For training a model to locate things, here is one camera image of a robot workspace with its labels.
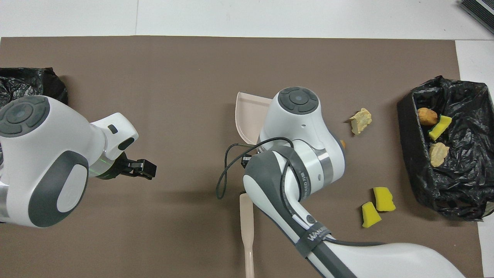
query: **black trash bag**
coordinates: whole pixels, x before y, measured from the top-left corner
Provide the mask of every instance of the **black trash bag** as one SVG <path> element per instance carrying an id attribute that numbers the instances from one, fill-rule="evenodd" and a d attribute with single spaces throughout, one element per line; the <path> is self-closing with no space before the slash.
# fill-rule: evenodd
<path id="1" fill-rule="evenodd" d="M 444 163 L 432 167 L 428 136 L 417 109 L 427 107 L 453 120 L 436 140 L 450 147 Z M 403 159 L 417 201 L 448 218 L 478 221 L 494 201 L 494 108 L 484 83 L 438 76 L 398 102 Z"/>
<path id="2" fill-rule="evenodd" d="M 40 94 L 68 101 L 65 84 L 52 68 L 0 68 L 0 108 L 25 95 Z"/>

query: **sponge piece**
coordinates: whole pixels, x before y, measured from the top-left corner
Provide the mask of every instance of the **sponge piece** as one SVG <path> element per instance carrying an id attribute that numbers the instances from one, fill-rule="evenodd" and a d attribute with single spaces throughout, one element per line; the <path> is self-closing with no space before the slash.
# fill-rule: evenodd
<path id="1" fill-rule="evenodd" d="M 446 128 L 448 128 L 451 120 L 452 119 L 450 117 L 441 115 L 439 118 L 439 123 L 437 123 L 431 130 L 429 130 L 429 137 L 431 137 L 431 139 L 433 139 L 434 141 L 437 140 L 439 135 L 441 135 L 446 130 Z"/>
<path id="2" fill-rule="evenodd" d="M 381 221 L 381 217 L 375 210 L 372 202 L 367 202 L 362 205 L 362 214 L 364 215 L 364 223 L 362 224 L 362 227 L 364 228 L 369 228 L 370 226 Z"/>
<path id="3" fill-rule="evenodd" d="M 393 195 L 387 187 L 374 187 L 375 206 L 378 211 L 394 211 Z"/>

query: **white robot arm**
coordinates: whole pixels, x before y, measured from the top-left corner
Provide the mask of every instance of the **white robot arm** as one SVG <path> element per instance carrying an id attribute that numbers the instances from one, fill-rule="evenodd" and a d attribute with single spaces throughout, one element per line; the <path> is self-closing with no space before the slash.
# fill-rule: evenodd
<path id="1" fill-rule="evenodd" d="M 25 96 L 0 110 L 0 222 L 49 227 L 79 204 L 88 177 L 154 177 L 156 166 L 131 161 L 138 138 L 120 113 L 94 123 L 46 96 Z"/>
<path id="2" fill-rule="evenodd" d="M 410 243 L 353 243 L 334 239 L 300 204 L 339 179 L 343 149 L 328 131 L 318 97 L 302 87 L 281 90 L 271 102 L 246 166 L 244 187 L 256 204 L 324 277 L 463 277 L 436 251 Z"/>

